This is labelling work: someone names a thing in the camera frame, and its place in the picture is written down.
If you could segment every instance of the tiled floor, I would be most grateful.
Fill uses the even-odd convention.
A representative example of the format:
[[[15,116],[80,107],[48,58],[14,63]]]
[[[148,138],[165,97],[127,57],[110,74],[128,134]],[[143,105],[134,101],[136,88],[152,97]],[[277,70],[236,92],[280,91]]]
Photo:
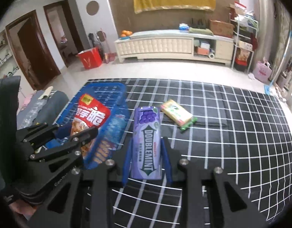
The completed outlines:
[[[251,80],[236,70],[225,67],[224,64],[211,64],[188,60],[126,60],[120,64],[115,60],[102,64],[99,68],[85,70],[78,58],[68,67],[61,70],[61,75],[49,85],[63,91],[69,98],[82,87],[88,79],[104,78],[155,78],[200,81],[205,83],[223,84],[231,87],[264,93],[263,83]],[[292,112],[287,104],[280,102],[286,115],[292,134]]]

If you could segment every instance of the red bin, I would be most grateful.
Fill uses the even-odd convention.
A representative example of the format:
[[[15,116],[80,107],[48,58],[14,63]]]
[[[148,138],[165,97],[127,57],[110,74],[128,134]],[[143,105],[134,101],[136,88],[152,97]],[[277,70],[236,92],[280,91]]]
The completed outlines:
[[[98,47],[81,51],[77,56],[80,58],[85,69],[97,68],[103,63],[98,52]]]

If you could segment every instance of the doorway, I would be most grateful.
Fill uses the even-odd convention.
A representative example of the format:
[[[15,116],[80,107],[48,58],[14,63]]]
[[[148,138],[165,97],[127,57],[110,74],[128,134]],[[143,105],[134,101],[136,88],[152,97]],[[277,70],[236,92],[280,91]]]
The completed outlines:
[[[43,89],[60,74],[40,30],[36,11],[31,11],[6,26],[15,59],[34,90]]]
[[[84,50],[68,0],[43,7],[51,33],[65,65],[75,60],[75,55]]]

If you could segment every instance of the blue plastic basket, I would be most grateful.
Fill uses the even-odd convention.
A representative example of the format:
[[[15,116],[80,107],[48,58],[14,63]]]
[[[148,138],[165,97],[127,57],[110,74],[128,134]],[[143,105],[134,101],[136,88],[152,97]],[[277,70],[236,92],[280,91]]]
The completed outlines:
[[[84,158],[84,166],[87,169],[95,168],[98,163],[93,161],[98,145],[104,139],[120,148],[119,143],[123,136],[124,130],[129,120],[129,110],[126,102],[126,86],[118,82],[95,82],[86,83],[77,94],[68,103],[62,113],[59,115],[55,123],[65,125],[72,123],[77,111],[78,100],[83,94],[89,94],[96,98],[103,105],[111,110],[111,114],[107,121],[99,129],[90,151]],[[47,148],[52,148],[64,144],[68,138],[63,140],[56,139],[46,144]]]

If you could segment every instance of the paper roll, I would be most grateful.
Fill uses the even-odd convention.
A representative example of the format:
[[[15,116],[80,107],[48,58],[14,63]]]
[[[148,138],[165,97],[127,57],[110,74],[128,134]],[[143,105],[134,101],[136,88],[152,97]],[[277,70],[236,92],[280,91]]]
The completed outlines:
[[[215,54],[211,52],[211,53],[209,53],[208,57],[209,57],[210,59],[214,59],[214,58],[215,58]]]

